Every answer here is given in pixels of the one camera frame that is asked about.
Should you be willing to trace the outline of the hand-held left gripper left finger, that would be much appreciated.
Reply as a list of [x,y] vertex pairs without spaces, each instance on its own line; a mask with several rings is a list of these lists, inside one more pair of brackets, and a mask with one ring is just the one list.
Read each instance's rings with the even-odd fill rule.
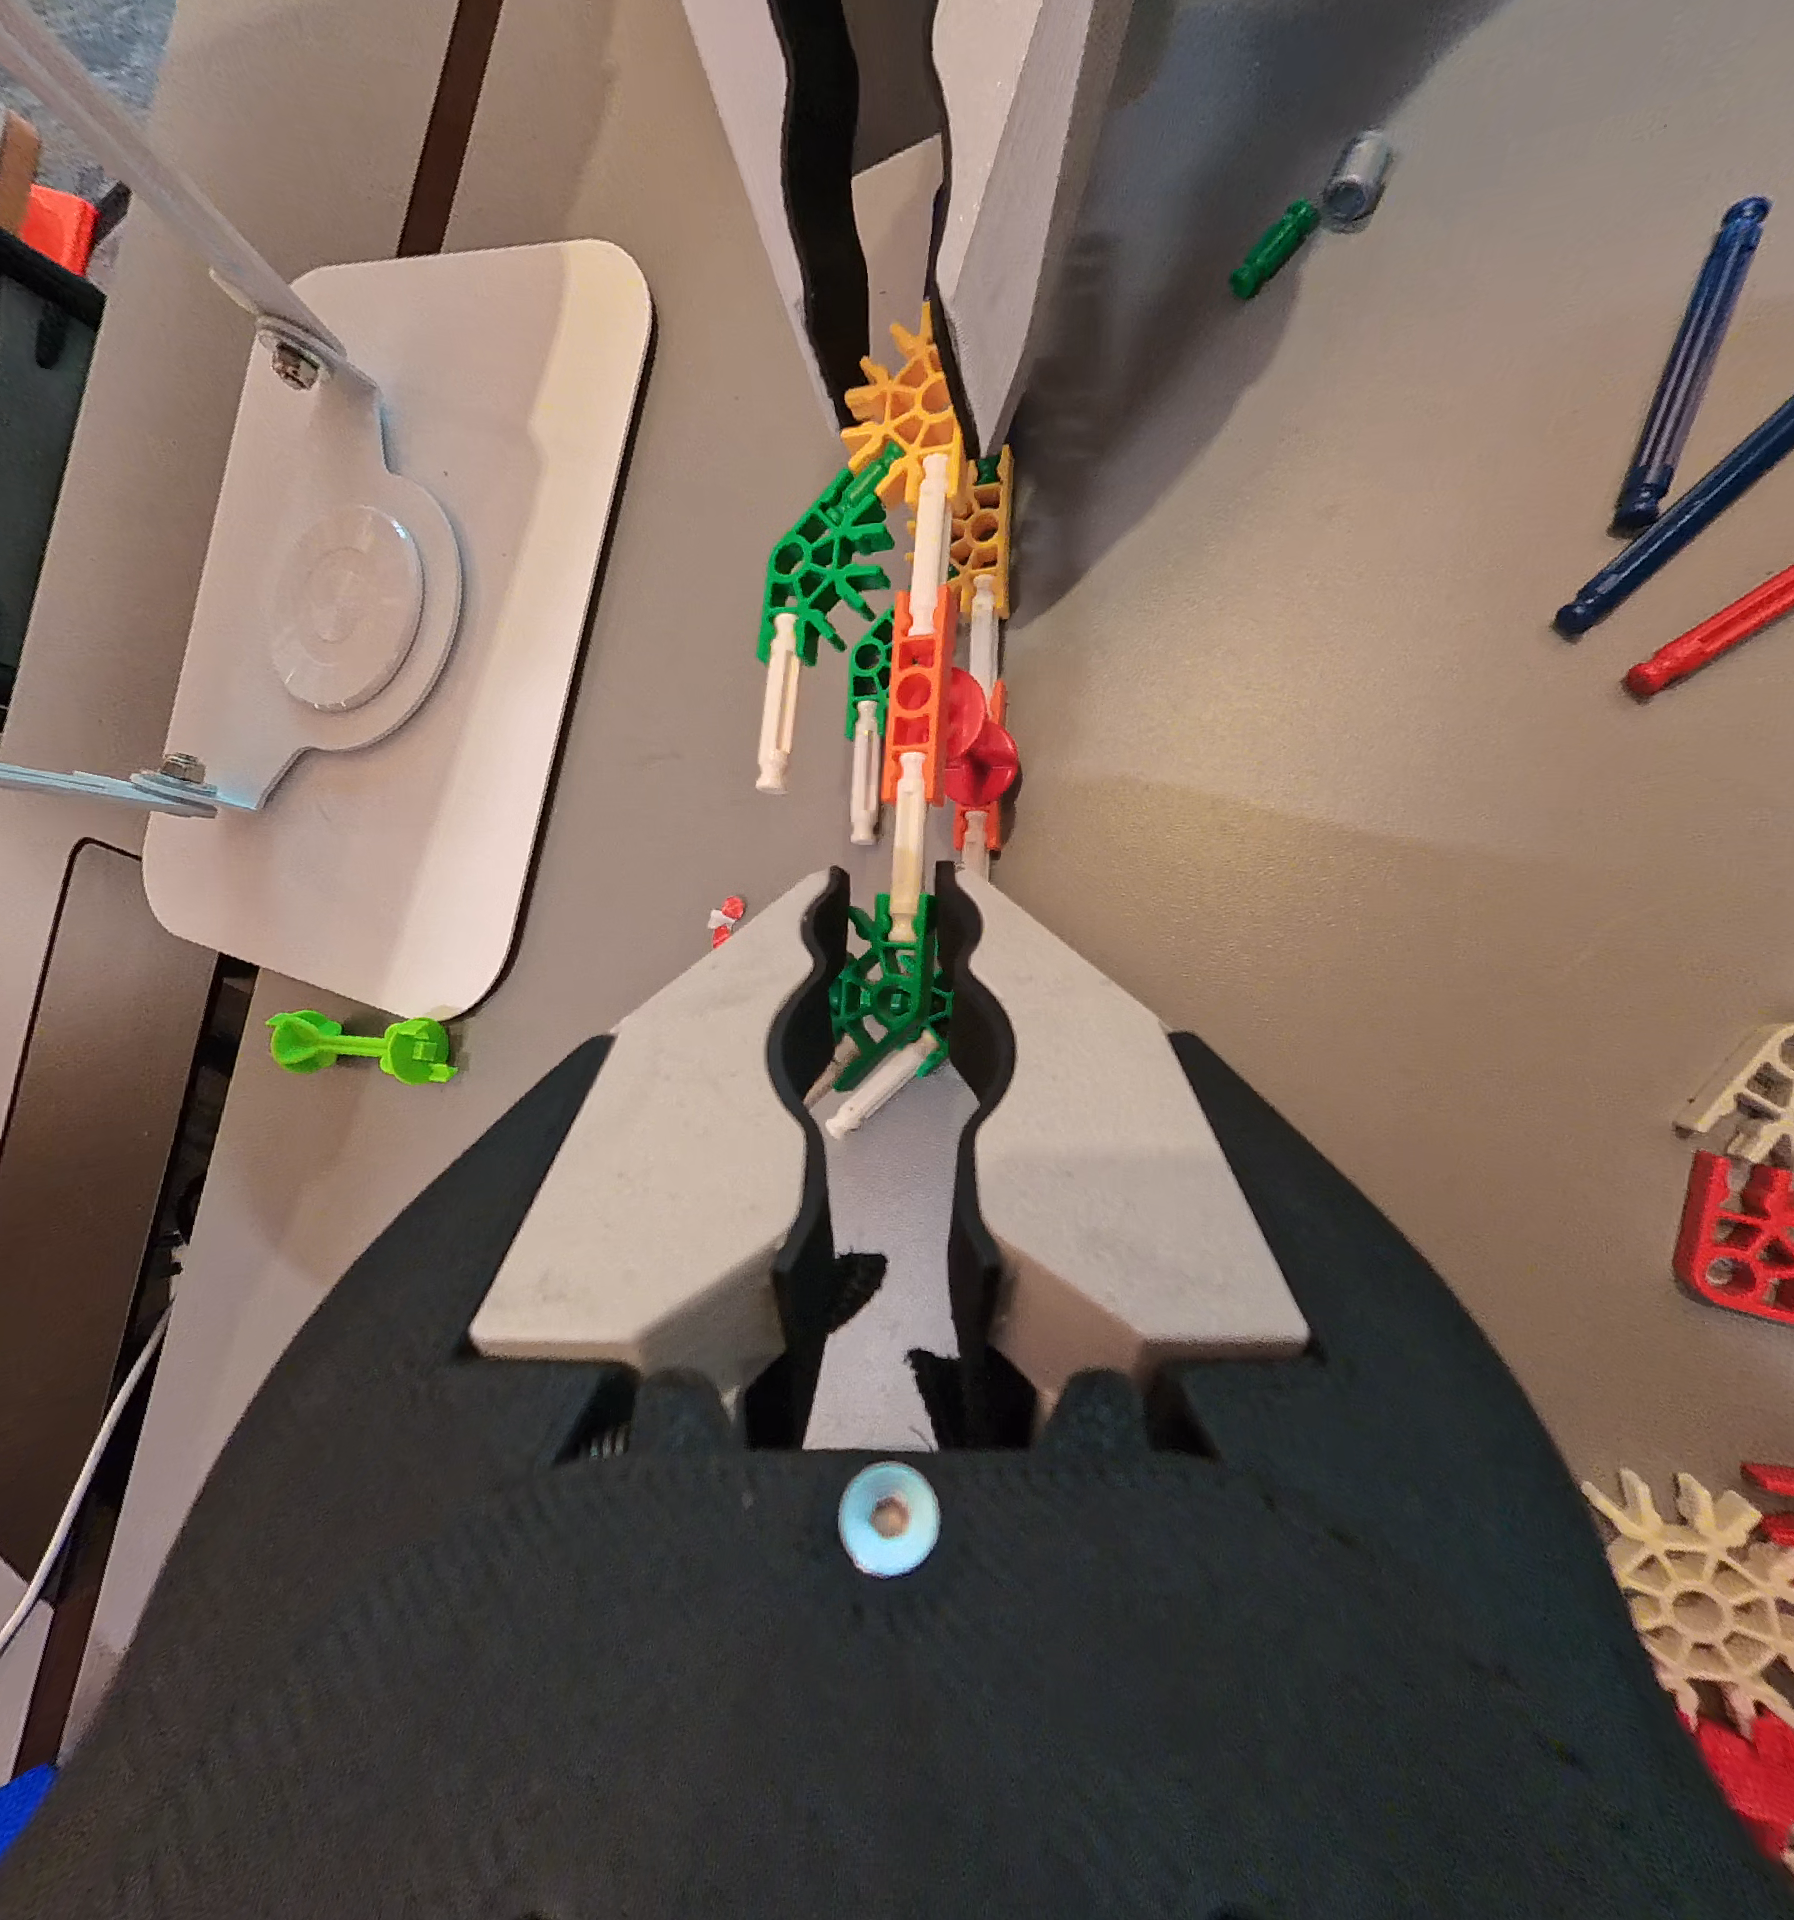
[[755,1380],[782,1357],[769,1270],[802,1205],[805,1122],[765,1045],[812,974],[797,880],[648,994],[612,1043],[471,1318],[483,1357]]

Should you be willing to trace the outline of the short green toy rod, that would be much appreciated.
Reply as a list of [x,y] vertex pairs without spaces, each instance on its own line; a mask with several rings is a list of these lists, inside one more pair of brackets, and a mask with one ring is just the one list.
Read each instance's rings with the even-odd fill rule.
[[1319,206],[1307,196],[1292,199],[1251,242],[1241,264],[1229,274],[1229,286],[1241,301],[1251,301],[1306,247],[1319,225]]

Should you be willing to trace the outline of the grey toy spacer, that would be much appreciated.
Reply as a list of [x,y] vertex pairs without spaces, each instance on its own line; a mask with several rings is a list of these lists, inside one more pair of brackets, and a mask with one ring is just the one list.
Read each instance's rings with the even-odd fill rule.
[[1365,225],[1380,204],[1394,161],[1394,147],[1380,128],[1358,132],[1323,179],[1316,206],[1335,233]]

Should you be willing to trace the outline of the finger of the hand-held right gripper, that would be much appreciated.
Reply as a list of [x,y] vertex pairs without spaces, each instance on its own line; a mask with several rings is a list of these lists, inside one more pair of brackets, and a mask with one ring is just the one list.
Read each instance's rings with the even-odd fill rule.
[[844,4],[684,9],[811,377],[856,387],[868,275],[853,199],[858,64]]
[[1061,282],[1129,1],[941,1],[943,118],[926,291],[968,455],[1001,449]]

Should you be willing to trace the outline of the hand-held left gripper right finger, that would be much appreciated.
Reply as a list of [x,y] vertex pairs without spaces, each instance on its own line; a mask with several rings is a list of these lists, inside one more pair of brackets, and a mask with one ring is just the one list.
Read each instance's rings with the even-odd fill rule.
[[943,869],[977,1341],[1026,1380],[1295,1357],[1309,1325],[1167,1023],[988,878]]

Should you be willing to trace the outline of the lime green toy spool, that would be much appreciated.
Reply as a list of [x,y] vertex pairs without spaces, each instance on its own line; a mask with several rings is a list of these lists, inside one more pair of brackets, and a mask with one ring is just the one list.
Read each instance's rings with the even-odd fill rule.
[[402,1085],[426,1086],[448,1082],[457,1069],[447,1028],[428,1018],[395,1019],[384,1032],[366,1037],[320,1011],[297,1010],[271,1016],[266,1032],[272,1064],[297,1073],[366,1060]]

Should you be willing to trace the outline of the dark blue toy rod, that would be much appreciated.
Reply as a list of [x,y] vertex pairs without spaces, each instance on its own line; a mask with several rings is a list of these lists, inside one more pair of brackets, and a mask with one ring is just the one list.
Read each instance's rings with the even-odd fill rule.
[[1768,196],[1750,195],[1727,206],[1721,215],[1620,485],[1608,522],[1612,535],[1634,535],[1649,528],[1674,492],[1678,461],[1721,352],[1768,212]]
[[1604,621],[1791,452],[1794,394],[1562,604],[1553,634],[1577,640]]

